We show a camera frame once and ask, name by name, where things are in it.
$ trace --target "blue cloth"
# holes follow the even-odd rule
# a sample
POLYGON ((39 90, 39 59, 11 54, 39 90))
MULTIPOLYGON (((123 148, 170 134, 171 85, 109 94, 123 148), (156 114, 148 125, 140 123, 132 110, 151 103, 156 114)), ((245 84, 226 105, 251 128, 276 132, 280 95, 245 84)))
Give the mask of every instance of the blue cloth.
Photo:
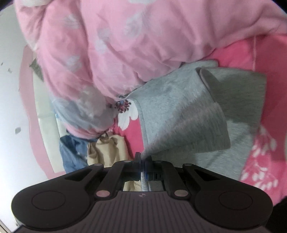
POLYGON ((88 143, 95 140, 86 140, 71 134, 60 138, 60 153, 66 173, 74 172, 88 166, 88 143))

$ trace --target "tan garment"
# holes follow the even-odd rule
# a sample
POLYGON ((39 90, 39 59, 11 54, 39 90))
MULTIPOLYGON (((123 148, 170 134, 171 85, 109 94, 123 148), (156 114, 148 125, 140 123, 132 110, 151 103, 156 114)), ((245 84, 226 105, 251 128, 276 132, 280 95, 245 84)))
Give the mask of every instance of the tan garment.
MULTIPOLYGON (((119 135, 102 135, 97 142, 88 144, 88 165, 101 163, 111 167, 115 162, 131 160, 125 139, 119 135)), ((128 181, 124 191, 141 191, 140 181, 128 181)))

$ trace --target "pink border strip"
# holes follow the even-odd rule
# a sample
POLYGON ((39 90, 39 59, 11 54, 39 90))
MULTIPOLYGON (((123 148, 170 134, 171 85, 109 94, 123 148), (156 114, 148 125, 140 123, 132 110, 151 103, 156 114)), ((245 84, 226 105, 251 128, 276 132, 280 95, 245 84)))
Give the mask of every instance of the pink border strip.
POLYGON ((32 61, 33 52, 28 46, 25 46, 19 74, 19 92, 29 120, 30 143, 33 154, 47 178, 53 179, 64 175, 65 172, 54 172, 42 140, 35 104, 33 73, 32 69, 29 68, 32 61))

